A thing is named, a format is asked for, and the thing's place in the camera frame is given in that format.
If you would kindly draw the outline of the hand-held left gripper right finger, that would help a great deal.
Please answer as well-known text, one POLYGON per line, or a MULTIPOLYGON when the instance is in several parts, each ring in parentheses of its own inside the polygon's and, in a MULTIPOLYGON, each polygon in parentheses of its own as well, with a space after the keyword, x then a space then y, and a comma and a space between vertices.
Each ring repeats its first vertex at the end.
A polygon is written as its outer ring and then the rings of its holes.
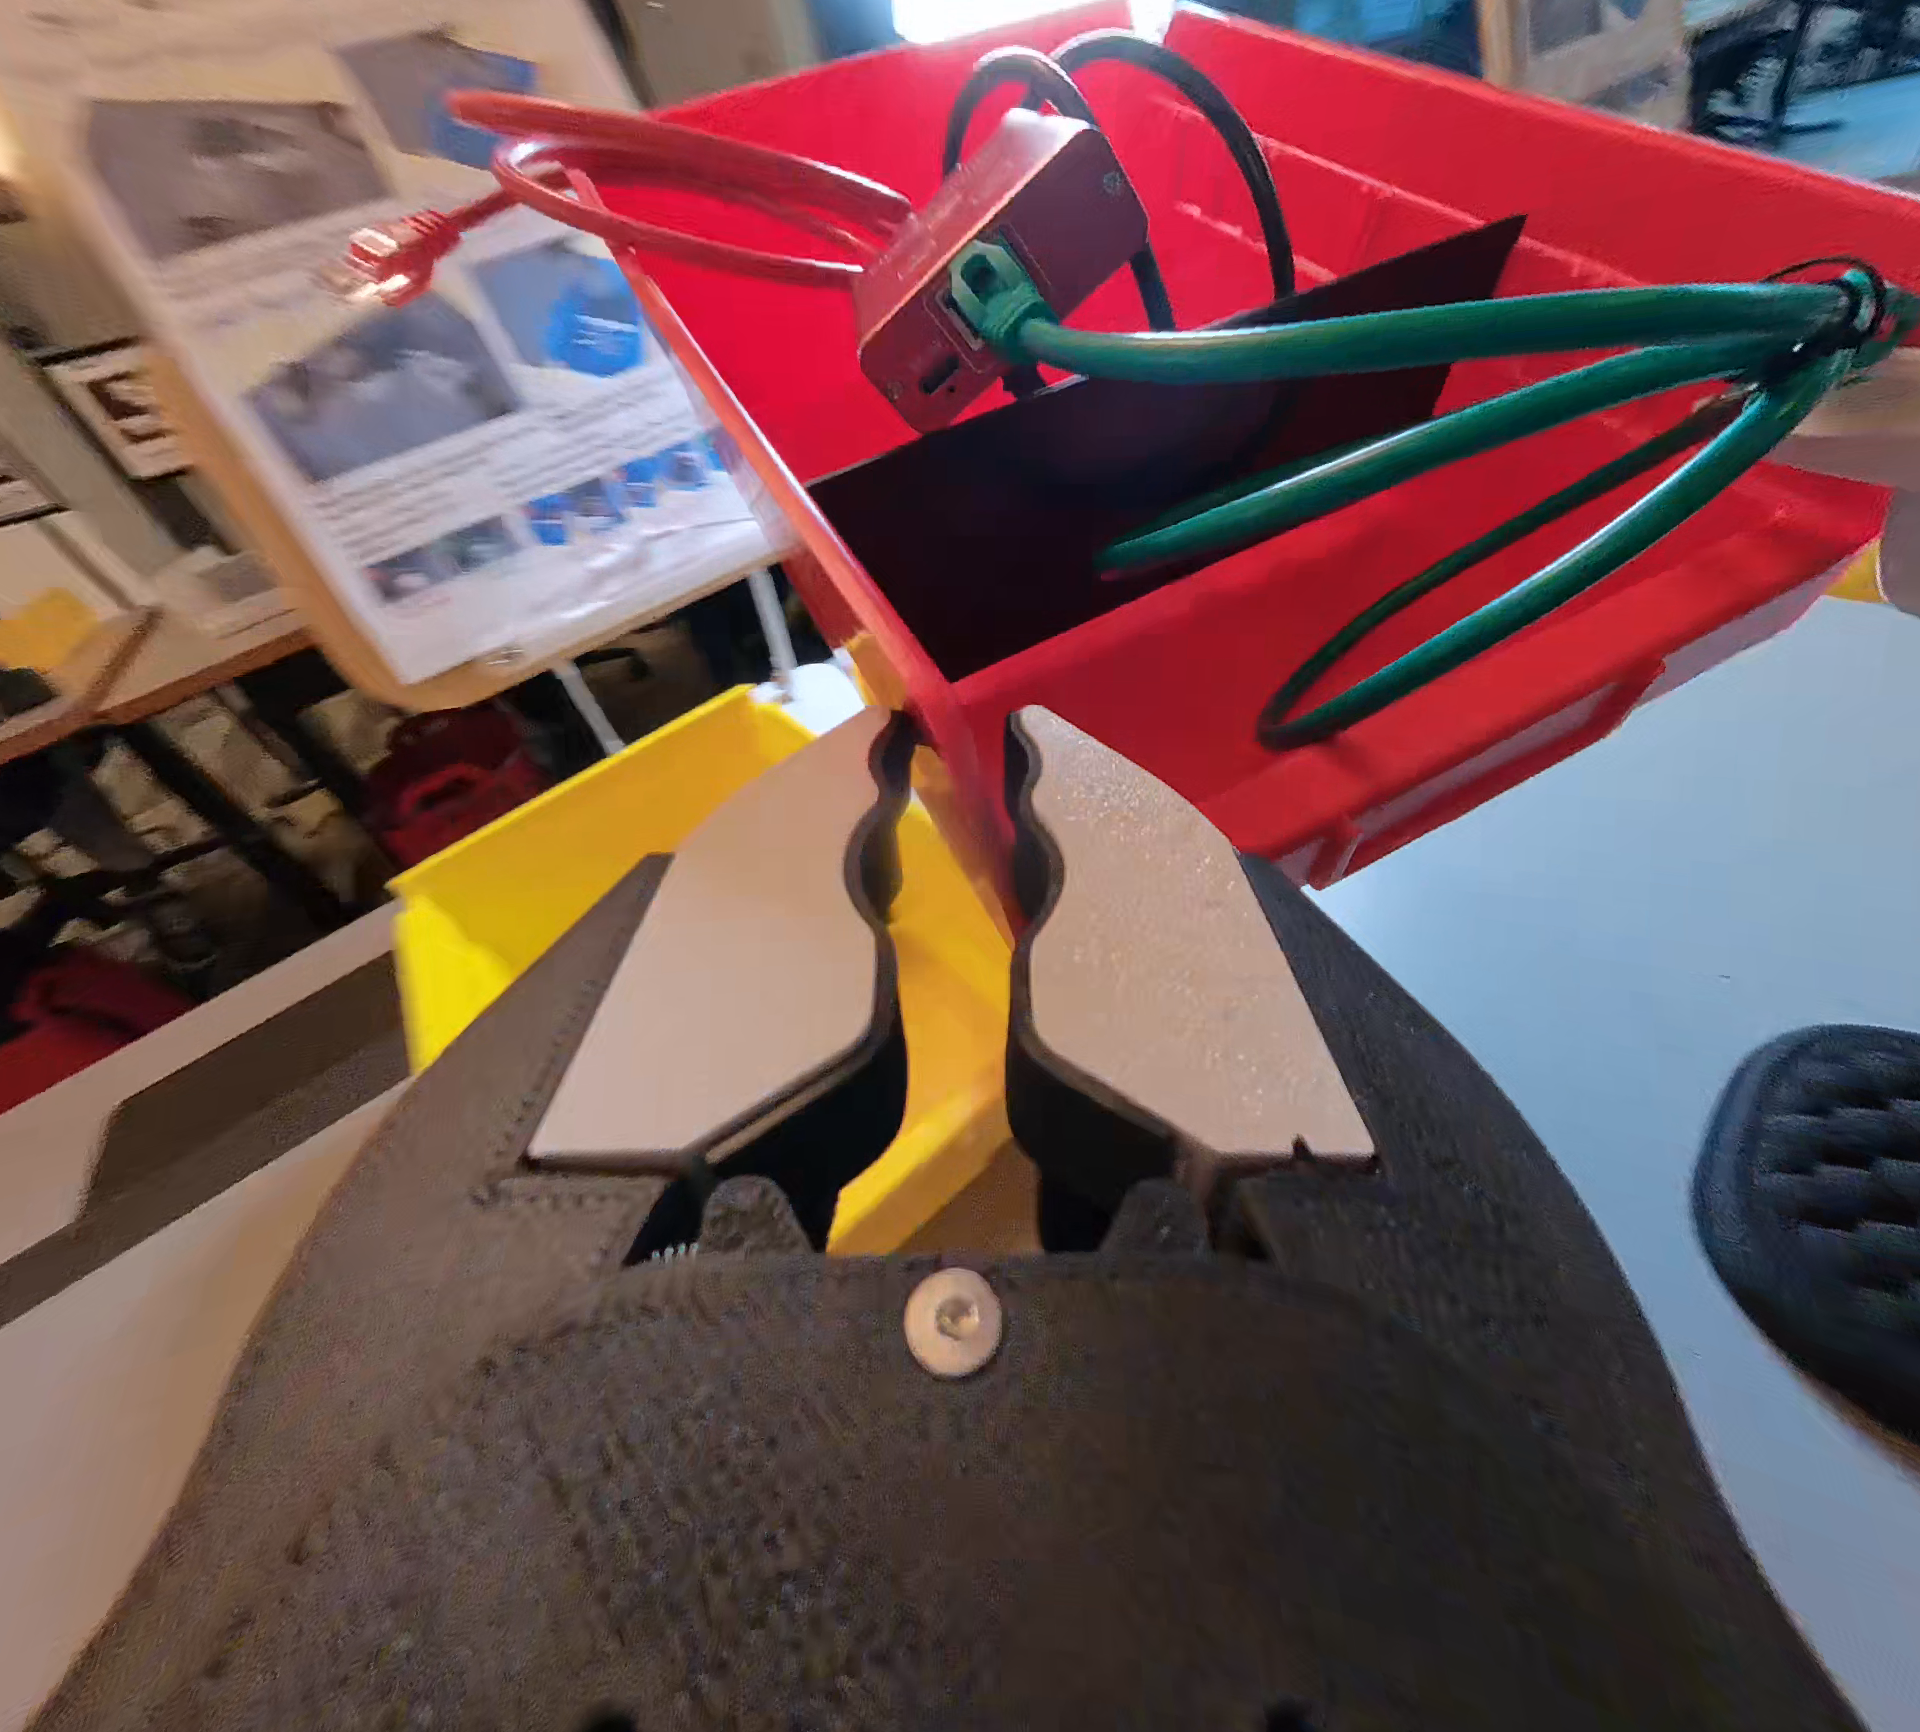
POLYGON ((1381 1146, 1248 861, 1171 784, 1045 705, 1006 724, 1005 1100, 1049 1251, 1145 1183, 1219 1229, 1270 1174, 1368 1176, 1381 1146))

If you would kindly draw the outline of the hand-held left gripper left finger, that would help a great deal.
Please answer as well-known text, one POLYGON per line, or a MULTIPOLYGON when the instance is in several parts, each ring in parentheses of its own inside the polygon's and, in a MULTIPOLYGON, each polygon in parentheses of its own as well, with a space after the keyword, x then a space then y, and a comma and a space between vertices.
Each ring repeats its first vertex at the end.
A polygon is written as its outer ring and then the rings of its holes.
POLYGON ((725 798, 660 870, 527 1149, 549 1174, 665 1180, 637 1249, 738 1177, 774 1186, 825 1249, 895 1144, 912 758, 912 719, 867 708, 725 798))

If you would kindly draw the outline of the yellow plastic bin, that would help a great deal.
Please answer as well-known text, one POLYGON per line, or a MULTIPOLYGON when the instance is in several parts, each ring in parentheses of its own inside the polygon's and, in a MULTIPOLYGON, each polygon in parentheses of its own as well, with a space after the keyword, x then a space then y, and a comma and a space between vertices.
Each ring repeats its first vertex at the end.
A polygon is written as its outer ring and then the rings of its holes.
MULTIPOLYGON (((426 1070, 648 856, 675 854, 735 791, 862 709, 840 664, 790 690, 729 688, 393 882, 406 1062, 426 1070)), ((909 1094, 901 1131, 838 1197, 828 1245, 892 1253, 995 1168, 1013 1136, 1003 1058, 1013 948, 937 820, 898 828, 909 1094)))

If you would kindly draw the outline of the red plastic bin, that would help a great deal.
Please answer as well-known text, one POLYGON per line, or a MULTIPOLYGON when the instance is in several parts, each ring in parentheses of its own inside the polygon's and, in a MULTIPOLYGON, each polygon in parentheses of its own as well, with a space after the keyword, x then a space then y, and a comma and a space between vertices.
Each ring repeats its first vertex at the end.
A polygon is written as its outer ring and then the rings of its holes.
MULTIPOLYGON (((1689 134, 1496 90, 1240 18, 1169 39, 1251 122, 1307 305, 1326 313, 1576 287, 1759 279, 1861 257, 1916 287, 1916 200, 1689 134)), ((729 391, 789 577, 867 690, 909 705, 922 798, 1006 897, 1005 719, 1043 705, 1173 786, 1239 849, 1329 885, 1612 733, 1784 629, 1874 541, 1897 490, 1767 460, 1611 582, 1439 683, 1275 753, 1270 695, 1370 601, 1596 471, 1693 391, 1493 447, 1203 566, 1103 582, 1097 551, 1181 499, 1583 364, 1192 394, 1093 386, 916 435, 857 364, 843 293, 648 259, 643 308, 729 391)))

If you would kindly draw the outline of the red metal port box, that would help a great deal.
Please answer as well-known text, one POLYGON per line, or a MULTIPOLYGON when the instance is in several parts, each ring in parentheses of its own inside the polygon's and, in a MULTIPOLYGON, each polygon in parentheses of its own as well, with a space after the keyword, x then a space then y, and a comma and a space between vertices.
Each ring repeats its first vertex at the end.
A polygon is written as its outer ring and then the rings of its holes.
POLYGON ((1094 124, 1006 112, 862 268, 858 366, 905 423, 943 430, 1015 370, 1020 324, 1067 320, 1146 242, 1141 196, 1094 124))

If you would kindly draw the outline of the red fabric bag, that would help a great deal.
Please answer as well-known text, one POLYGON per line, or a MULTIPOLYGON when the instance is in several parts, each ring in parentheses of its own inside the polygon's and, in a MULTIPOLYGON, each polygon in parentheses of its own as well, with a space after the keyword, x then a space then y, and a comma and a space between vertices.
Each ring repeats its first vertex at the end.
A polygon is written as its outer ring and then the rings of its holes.
POLYGON ((367 769, 361 815, 391 861, 410 870, 551 784, 527 727, 500 704, 412 714, 367 769))

